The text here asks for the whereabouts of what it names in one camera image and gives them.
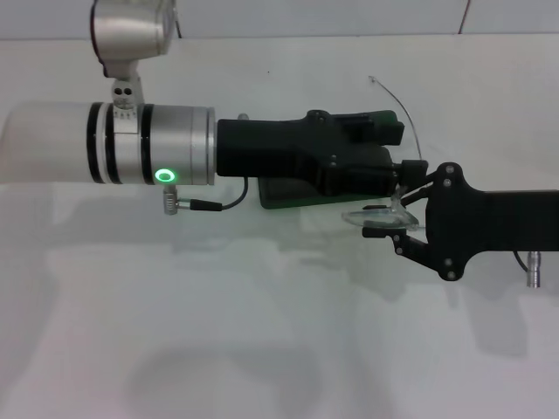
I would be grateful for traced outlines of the clear white glasses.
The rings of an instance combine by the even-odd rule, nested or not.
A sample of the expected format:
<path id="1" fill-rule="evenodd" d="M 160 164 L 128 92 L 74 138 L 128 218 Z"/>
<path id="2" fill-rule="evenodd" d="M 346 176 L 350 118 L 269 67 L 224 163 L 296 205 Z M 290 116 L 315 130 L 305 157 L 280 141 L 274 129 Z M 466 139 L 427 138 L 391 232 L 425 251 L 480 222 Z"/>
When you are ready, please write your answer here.
<path id="1" fill-rule="evenodd" d="M 418 132 L 414 120 L 406 107 L 406 105 L 383 83 L 378 77 L 369 75 L 369 82 L 372 86 L 382 89 L 397 104 L 405 115 L 407 124 L 404 131 L 409 130 L 409 134 L 404 134 L 403 152 L 397 152 L 397 163 L 403 163 L 405 158 L 409 160 L 421 160 L 423 157 Z M 421 231 L 424 226 L 413 216 L 403 204 L 404 194 L 411 188 L 397 186 L 396 191 L 390 199 L 383 200 L 374 205 L 370 209 L 361 209 L 356 211 L 344 212 L 342 219 L 354 226 L 379 229 L 380 231 L 388 231 L 391 229 L 404 231 Z"/>

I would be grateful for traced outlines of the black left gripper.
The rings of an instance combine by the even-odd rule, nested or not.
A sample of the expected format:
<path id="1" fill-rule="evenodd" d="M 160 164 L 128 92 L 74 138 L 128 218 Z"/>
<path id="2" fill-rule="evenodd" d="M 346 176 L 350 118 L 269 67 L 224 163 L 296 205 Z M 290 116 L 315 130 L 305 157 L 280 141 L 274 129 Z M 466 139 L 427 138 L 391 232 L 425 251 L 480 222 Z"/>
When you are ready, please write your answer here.
<path id="1" fill-rule="evenodd" d="M 217 174 L 297 179 L 322 196 L 390 196 L 397 172 L 384 146 L 404 124 L 372 113 L 313 110 L 299 120 L 219 120 Z"/>

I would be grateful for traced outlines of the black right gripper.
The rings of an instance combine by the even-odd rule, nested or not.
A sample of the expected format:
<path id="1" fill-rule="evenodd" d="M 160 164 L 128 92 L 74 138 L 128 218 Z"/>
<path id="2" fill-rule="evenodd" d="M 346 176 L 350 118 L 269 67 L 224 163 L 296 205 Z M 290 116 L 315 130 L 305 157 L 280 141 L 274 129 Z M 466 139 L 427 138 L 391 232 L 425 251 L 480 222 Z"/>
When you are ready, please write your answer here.
<path id="1" fill-rule="evenodd" d="M 427 243 L 405 229 L 362 227 L 362 236 L 389 237 L 397 255 L 443 280 L 462 278 L 470 259 L 483 252 L 559 252 L 559 190 L 478 190 L 451 162 L 431 173 L 424 160 L 403 160 L 394 169 L 364 176 L 364 194 L 377 199 L 364 208 L 405 209 L 428 196 Z"/>

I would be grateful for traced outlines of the green glasses case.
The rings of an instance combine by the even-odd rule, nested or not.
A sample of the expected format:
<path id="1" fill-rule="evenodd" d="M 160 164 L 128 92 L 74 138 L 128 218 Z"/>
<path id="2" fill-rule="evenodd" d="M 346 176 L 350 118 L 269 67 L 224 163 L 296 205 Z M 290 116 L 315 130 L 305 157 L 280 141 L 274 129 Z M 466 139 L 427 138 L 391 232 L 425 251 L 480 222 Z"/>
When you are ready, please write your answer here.
<path id="1" fill-rule="evenodd" d="M 391 110 L 370 113 L 332 114 L 332 117 L 341 124 L 342 119 L 347 116 L 388 116 L 391 119 L 398 120 L 396 113 Z M 309 183 L 289 178 L 259 178 L 258 185 L 260 205 L 266 210 L 282 210 L 375 199 L 374 196 L 348 194 L 322 196 Z"/>

